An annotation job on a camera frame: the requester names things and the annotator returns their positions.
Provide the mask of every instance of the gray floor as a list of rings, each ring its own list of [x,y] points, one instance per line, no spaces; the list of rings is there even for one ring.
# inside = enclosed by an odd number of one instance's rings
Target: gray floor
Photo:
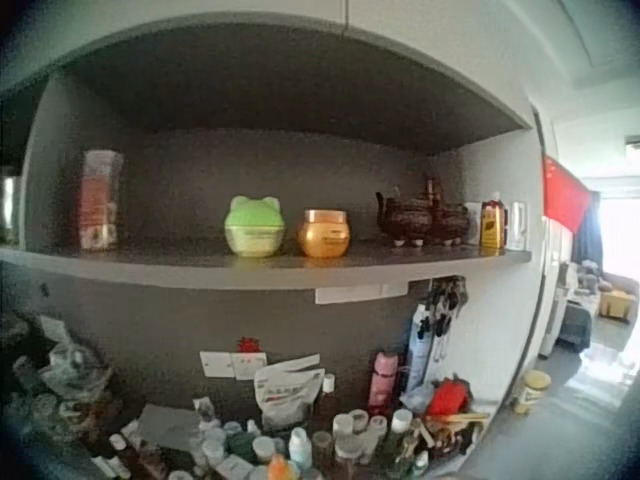
[[[618,477],[634,453],[639,365],[640,328],[598,319],[589,349],[556,345],[538,361],[553,381],[546,396],[528,416],[501,411],[462,472],[489,480]]]

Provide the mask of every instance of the pink bottle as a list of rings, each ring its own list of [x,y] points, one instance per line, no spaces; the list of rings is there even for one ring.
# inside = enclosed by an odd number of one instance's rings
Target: pink bottle
[[[393,400],[393,386],[398,371],[398,355],[380,352],[376,356],[369,392],[369,414],[385,415],[389,413]]]

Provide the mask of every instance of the gold jar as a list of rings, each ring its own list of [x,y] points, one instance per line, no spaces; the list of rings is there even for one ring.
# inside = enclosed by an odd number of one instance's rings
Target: gold jar
[[[302,251],[315,258],[339,257],[349,246],[347,212],[305,210],[304,224],[298,231]]]

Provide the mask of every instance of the red flag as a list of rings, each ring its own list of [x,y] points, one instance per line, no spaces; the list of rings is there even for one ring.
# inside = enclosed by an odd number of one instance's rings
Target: red flag
[[[580,180],[548,155],[544,156],[544,214],[576,233],[591,200]]]

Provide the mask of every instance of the frog-shaped container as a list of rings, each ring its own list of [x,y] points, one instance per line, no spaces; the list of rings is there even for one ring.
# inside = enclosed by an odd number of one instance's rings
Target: frog-shaped container
[[[229,248],[236,255],[273,255],[280,248],[285,230],[280,202],[275,197],[234,197],[224,221],[224,229]]]

